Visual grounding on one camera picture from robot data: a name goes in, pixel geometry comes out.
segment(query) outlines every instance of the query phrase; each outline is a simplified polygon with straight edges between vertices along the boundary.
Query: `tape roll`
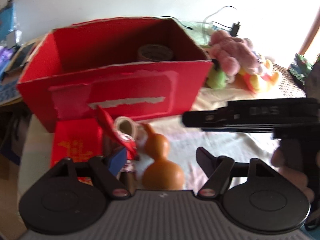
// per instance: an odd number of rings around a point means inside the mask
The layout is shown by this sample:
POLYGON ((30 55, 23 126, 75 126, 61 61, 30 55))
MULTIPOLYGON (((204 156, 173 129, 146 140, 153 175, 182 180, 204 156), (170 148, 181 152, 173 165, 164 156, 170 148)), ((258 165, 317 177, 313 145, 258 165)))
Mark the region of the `tape roll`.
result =
POLYGON ((114 121, 114 127, 120 132, 130 135, 134 140, 137 138, 137 124, 126 116, 119 116, 114 121))
POLYGON ((147 44, 139 48, 139 61, 170 61, 173 59, 173 51, 160 44, 147 44))

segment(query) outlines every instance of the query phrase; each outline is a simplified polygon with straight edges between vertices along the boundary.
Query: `orange and yellow plush toy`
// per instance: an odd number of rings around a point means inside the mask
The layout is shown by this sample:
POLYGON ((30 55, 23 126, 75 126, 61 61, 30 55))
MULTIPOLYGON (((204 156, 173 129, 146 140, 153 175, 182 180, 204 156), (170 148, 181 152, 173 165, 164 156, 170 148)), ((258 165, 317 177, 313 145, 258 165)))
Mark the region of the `orange and yellow plush toy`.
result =
POLYGON ((226 31, 216 31, 211 35, 209 55, 219 62, 209 73, 207 84, 211 88, 223 88, 222 82, 232 83, 239 74, 254 93, 269 91, 282 79, 280 72, 273 71, 273 64, 263 56, 255 54, 249 39, 231 37, 226 31))

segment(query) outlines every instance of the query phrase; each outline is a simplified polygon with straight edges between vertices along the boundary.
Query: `open box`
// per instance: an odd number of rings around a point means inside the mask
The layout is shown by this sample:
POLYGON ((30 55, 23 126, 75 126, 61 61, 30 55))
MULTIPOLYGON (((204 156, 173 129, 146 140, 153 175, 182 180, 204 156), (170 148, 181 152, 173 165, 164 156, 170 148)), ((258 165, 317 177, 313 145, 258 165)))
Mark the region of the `open box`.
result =
POLYGON ((47 34, 17 87, 53 132, 58 120, 94 117, 98 104, 113 118, 182 114, 191 108, 211 65, 174 20, 95 20, 47 34), (146 44, 169 47, 173 60, 138 62, 138 49, 146 44))

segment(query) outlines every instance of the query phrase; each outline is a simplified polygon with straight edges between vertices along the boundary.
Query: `pink plush toy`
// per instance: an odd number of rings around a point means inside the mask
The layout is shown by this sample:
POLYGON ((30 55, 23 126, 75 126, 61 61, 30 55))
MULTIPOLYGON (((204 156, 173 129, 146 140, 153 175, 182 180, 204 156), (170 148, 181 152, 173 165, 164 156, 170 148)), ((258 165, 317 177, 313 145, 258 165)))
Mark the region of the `pink plush toy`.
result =
POLYGON ((211 58, 219 61, 221 69, 229 77, 229 83, 234 80, 240 67, 249 74, 257 74, 259 71, 260 63, 251 51, 251 42, 247 43, 244 39, 231 37, 228 32, 220 30, 211 35, 209 45, 212 46, 211 58))

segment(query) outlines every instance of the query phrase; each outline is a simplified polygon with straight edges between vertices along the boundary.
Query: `red box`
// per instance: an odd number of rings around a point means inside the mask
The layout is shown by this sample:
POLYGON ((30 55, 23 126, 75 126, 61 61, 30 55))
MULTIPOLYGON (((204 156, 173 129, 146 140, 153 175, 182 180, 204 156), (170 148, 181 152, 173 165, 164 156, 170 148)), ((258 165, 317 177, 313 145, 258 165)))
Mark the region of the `red box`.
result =
POLYGON ((47 34, 17 87, 53 132, 58 120, 94 117, 97 104, 112 118, 182 114, 191 108, 211 65, 174 20, 95 20, 47 34), (169 47, 173 61, 138 62, 138 49, 145 44, 169 47))
POLYGON ((103 155, 102 128, 96 119, 57 122, 50 167, 65 157, 74 162, 86 162, 96 155, 103 155))

